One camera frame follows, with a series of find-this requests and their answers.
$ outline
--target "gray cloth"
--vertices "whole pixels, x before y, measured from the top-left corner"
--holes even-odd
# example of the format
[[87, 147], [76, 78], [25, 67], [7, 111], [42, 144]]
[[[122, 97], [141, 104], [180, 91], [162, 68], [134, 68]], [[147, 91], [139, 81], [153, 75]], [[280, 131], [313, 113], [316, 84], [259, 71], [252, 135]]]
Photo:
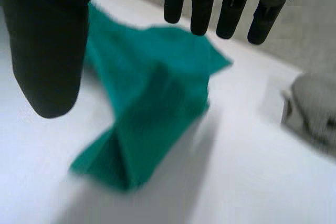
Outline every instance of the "gray cloth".
[[309, 133], [336, 148], [336, 74], [304, 74], [291, 89]]

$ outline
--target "crumpled towel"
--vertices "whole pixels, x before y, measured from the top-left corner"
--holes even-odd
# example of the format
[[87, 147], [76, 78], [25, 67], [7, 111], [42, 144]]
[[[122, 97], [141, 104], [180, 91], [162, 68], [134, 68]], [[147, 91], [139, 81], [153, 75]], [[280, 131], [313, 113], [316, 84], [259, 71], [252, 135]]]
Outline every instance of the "crumpled towel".
[[206, 38], [178, 28], [130, 28], [92, 5], [89, 20], [86, 60], [116, 121], [70, 169], [121, 191], [137, 189], [207, 110], [209, 76], [230, 61]]

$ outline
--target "teal fabric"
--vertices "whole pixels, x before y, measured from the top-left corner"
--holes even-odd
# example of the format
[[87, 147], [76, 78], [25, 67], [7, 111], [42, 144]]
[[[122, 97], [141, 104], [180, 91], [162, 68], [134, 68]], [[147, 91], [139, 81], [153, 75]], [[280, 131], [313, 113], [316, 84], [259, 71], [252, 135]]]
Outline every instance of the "teal fabric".
[[71, 170], [121, 191], [149, 180], [207, 110], [210, 75], [230, 65], [205, 37], [173, 27], [130, 28], [92, 5], [86, 61], [107, 90], [116, 121]]

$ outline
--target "white surface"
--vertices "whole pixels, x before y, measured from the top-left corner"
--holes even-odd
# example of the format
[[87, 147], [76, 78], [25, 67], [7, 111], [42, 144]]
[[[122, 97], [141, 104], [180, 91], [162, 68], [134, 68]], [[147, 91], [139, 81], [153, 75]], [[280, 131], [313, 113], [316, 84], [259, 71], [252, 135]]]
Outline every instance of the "white surface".
[[[144, 1], [96, 1], [122, 22], [166, 25], [162, 10]], [[113, 122], [102, 87], [85, 74], [69, 114], [38, 117], [13, 77], [3, 27], [1, 224], [336, 223], [335, 162], [276, 123], [282, 103], [272, 80], [289, 85], [297, 70], [208, 32], [235, 64], [211, 79], [207, 117], [144, 189], [120, 195], [68, 174], [74, 157]]]

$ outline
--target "green cloth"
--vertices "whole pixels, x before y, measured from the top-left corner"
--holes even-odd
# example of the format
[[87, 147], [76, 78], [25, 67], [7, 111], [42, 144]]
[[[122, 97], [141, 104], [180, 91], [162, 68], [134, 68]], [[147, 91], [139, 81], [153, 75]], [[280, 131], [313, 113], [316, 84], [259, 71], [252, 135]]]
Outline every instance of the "green cloth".
[[178, 28], [139, 30], [90, 6], [86, 60], [116, 121], [71, 165], [121, 191], [137, 189], [207, 105], [210, 74], [230, 65], [205, 37]]

